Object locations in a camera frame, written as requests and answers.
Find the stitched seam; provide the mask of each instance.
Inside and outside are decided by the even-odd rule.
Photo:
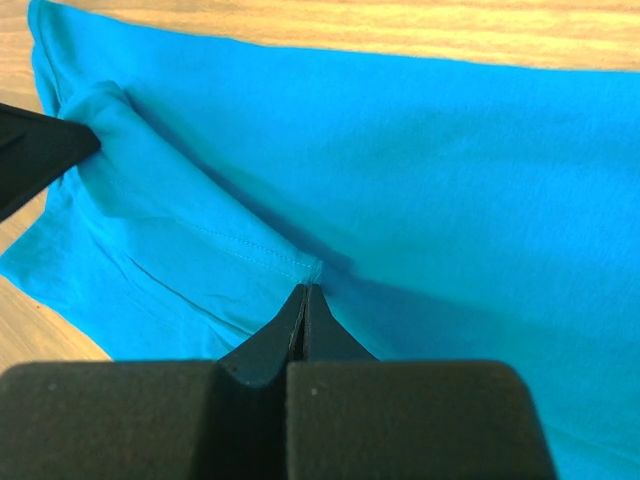
[[[286,260],[287,262],[293,263],[293,264],[298,265],[300,267],[314,269],[317,266],[316,264],[308,265],[306,263],[298,262],[297,260],[294,260],[293,258],[287,257],[287,256],[282,255],[280,253],[274,252],[273,250],[269,250],[268,248],[265,248],[265,247],[263,247],[261,245],[257,245],[255,243],[248,242],[246,240],[242,240],[242,239],[237,238],[237,237],[232,237],[232,236],[229,236],[229,235],[225,235],[224,233],[220,233],[220,232],[213,232],[211,230],[207,230],[206,228],[200,227],[198,225],[194,225],[193,223],[190,223],[190,222],[185,222],[185,223],[188,223],[188,225],[190,227],[193,227],[196,230],[201,230],[201,231],[206,232],[206,233],[208,233],[210,235],[215,235],[215,236],[218,236],[218,237],[221,237],[221,238],[225,238],[227,240],[233,240],[233,241],[238,242],[238,243],[240,243],[242,245],[247,245],[249,247],[256,248],[256,249],[261,250],[263,252],[269,253],[269,254],[279,258],[280,260]]]

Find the wooden table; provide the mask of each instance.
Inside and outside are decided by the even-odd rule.
[[[265,45],[640,71],[637,0],[67,0],[130,23]],[[0,0],[0,102],[40,110],[27,0]],[[0,252],[44,195],[0,225]],[[36,359],[104,359],[91,340],[0,279],[0,371]]]

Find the turquoise fabric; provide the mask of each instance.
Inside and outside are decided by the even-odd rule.
[[[0,272],[116,360],[218,358],[297,283],[381,359],[497,359],[562,478],[640,478],[640,74],[295,48],[34,1],[100,153]]]

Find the blue t-shirt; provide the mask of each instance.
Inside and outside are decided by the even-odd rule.
[[[640,478],[640,74],[29,22],[103,148],[0,272],[114,359],[218,358],[316,282],[378,358],[515,367],[563,478]]]

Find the stitching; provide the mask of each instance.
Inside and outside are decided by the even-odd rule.
[[[304,267],[304,268],[308,268],[308,269],[314,269],[314,268],[317,267],[317,262],[315,262],[313,265],[308,265],[306,263],[298,262],[297,260],[294,260],[293,258],[287,257],[287,256],[282,255],[280,253],[274,252],[273,250],[269,250],[268,248],[265,248],[265,247],[263,247],[261,245],[257,245],[255,243],[251,243],[251,242],[248,242],[246,240],[242,240],[242,239],[237,238],[237,237],[232,237],[232,236],[229,236],[229,235],[225,235],[224,233],[212,232],[211,230],[207,230],[206,228],[200,227],[200,226],[195,225],[195,224],[190,223],[190,222],[185,222],[185,223],[188,223],[188,225],[190,227],[193,227],[196,230],[201,230],[201,231],[206,232],[206,233],[208,233],[210,235],[215,235],[215,236],[218,236],[218,237],[221,237],[221,238],[225,238],[227,240],[233,240],[233,241],[238,242],[238,243],[240,243],[242,245],[247,245],[249,247],[256,248],[256,249],[261,250],[263,252],[269,253],[269,254],[271,254],[271,255],[273,255],[273,256],[281,259],[281,260],[286,260],[287,262],[293,263],[293,264],[298,265],[300,267]]]
[[[293,276],[293,275],[291,275],[291,274],[289,274],[287,272],[283,272],[282,270],[280,270],[280,269],[278,269],[276,267],[273,267],[271,265],[268,265],[266,263],[262,263],[262,262],[256,260],[255,258],[247,257],[245,255],[241,255],[240,253],[232,252],[232,251],[229,251],[229,250],[223,250],[223,251],[227,255],[233,255],[235,257],[242,258],[243,260],[247,260],[249,262],[255,263],[256,265],[260,265],[261,267],[264,267],[264,268],[266,268],[268,270],[272,270],[272,271],[274,271],[276,273],[279,273],[280,275],[282,275],[282,276],[284,276],[284,277],[286,277],[286,278],[288,278],[290,280],[293,280],[294,282],[298,281],[298,279],[295,276]]]

